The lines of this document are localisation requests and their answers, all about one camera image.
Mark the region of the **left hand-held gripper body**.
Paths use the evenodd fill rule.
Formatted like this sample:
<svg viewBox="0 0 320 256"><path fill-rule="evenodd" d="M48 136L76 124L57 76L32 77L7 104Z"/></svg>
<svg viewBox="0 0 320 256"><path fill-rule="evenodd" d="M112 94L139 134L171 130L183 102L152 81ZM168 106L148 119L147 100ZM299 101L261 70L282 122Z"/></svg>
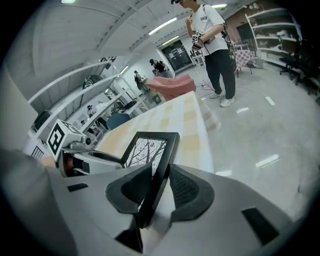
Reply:
<svg viewBox="0 0 320 256"><path fill-rule="evenodd" d="M65 178L122 169L116 162L89 155L89 151L97 151L91 138L66 121L55 121L46 142L56 168Z"/></svg>

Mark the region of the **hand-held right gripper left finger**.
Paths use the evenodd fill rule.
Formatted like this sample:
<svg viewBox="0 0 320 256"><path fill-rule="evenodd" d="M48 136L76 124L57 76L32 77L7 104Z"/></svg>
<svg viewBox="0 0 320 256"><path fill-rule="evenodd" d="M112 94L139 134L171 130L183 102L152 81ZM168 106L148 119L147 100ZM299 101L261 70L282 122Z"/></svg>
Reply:
<svg viewBox="0 0 320 256"><path fill-rule="evenodd" d="M138 165L136 170L108 184L106 198L120 213L137 213L152 185L152 173L152 165Z"/></svg>

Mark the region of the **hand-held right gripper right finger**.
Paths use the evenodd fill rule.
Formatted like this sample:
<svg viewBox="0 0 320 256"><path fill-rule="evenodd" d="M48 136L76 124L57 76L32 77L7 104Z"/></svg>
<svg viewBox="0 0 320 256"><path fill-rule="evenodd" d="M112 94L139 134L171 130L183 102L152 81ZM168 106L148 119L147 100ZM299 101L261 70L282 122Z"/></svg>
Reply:
<svg viewBox="0 0 320 256"><path fill-rule="evenodd" d="M175 206L170 217L172 223L196 220L212 205L215 191L207 181L208 174L188 166L170 166L169 185Z"/></svg>

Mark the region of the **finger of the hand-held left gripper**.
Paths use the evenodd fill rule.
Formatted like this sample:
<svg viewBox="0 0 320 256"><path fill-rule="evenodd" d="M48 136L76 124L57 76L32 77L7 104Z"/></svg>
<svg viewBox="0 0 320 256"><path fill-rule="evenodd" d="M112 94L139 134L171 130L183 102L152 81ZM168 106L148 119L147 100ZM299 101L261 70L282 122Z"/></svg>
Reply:
<svg viewBox="0 0 320 256"><path fill-rule="evenodd" d="M110 161L110 162L114 162L114 163L118 163L121 165L122 168L124 168L124 162L122 161L121 158L118 158L116 156L113 156L111 154L108 154L108 153L104 153L104 152L101 152L101 151L89 151L88 154L92 157L96 157L96 158L99 158L99 159L103 159L103 160L106 160L106 161Z"/></svg>

